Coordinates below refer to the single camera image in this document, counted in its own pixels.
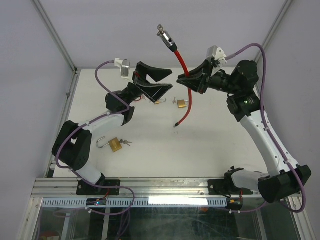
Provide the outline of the small brass long-shackle padlock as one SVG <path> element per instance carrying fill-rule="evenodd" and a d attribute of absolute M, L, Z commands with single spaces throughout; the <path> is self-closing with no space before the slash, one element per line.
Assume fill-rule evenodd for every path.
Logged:
<path fill-rule="evenodd" d="M 158 104 L 161 104 L 161 103 L 165 103 L 166 101 L 167 101 L 166 98 L 162 98 L 162 99 L 157 100 L 154 104 L 158 105 Z"/>

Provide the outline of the medium brass padlock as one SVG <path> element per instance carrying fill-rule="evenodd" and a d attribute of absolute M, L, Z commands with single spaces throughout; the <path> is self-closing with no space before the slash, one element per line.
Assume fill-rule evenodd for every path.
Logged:
<path fill-rule="evenodd" d="M 177 103 L 177 107 L 179 109 L 182 109 L 182 108 L 188 108 L 190 101 L 185 99 L 180 99 L 180 100 L 177 100 L 176 103 Z"/>

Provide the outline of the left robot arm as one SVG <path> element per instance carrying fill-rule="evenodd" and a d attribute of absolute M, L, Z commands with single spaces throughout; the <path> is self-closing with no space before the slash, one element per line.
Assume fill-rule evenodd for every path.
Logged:
<path fill-rule="evenodd" d="M 160 100 L 173 88 L 172 84 L 161 82 L 172 73 L 170 69 L 138 62 L 132 81 L 124 89 L 106 90 L 105 113 L 84 123 L 68 120 L 63 124 L 52 148 L 56 165 L 81 178 L 93 194 L 102 193 L 107 188 L 106 177 L 90 163 L 92 142 L 104 137 L 108 131 L 129 123 L 135 111 L 131 103 L 139 97 L 145 96 L 153 103 Z"/>

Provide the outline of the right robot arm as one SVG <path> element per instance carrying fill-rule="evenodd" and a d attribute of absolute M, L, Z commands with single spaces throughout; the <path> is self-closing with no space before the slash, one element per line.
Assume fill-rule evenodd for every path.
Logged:
<path fill-rule="evenodd" d="M 312 172 L 307 165 L 300 165 L 292 157 L 269 123 L 254 92 L 259 80 L 256 62 L 242 60 L 231 74 L 214 67 L 214 63 L 205 60 L 188 76 L 179 75 L 176 82 L 199 94 L 204 94 L 207 89 L 227 93 L 229 112 L 248 132 L 267 168 L 267 173 L 261 173 L 232 167 L 224 174 L 220 192 L 234 194 L 247 189 L 259 192 L 269 204 L 300 192 Z"/>

